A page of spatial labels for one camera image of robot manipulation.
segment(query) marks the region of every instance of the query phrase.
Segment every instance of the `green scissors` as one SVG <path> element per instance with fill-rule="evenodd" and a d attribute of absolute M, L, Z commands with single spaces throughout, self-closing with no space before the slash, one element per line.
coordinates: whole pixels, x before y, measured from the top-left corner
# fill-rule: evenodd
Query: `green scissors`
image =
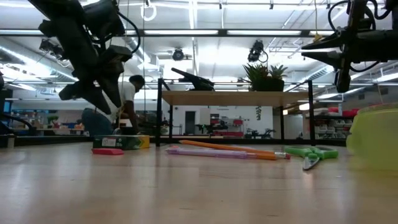
<path fill-rule="evenodd" d="M 338 157 L 337 150 L 327 147 L 285 146 L 285 152 L 294 156 L 303 157 L 303 170 L 310 170 L 317 165 L 320 160 L 335 159 Z"/>

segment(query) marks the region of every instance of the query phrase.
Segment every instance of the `orange pencil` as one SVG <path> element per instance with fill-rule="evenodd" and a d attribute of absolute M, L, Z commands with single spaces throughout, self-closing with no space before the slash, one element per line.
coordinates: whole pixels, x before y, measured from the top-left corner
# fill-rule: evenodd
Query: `orange pencil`
<path fill-rule="evenodd" d="M 245 151 L 245 152 L 251 152 L 251 153 L 258 153 L 258 154 L 273 154 L 275 156 L 275 152 L 272 152 L 272 151 L 262 151 L 262 150 L 250 149 L 250 148 L 246 148 L 246 147 L 224 146 L 224 145 L 220 145 L 220 144 L 211 144 L 211 143 L 189 141 L 189 140 L 181 140 L 180 143 L 188 144 L 191 146 L 207 147 L 207 148 L 211 148 L 211 149 Z"/>

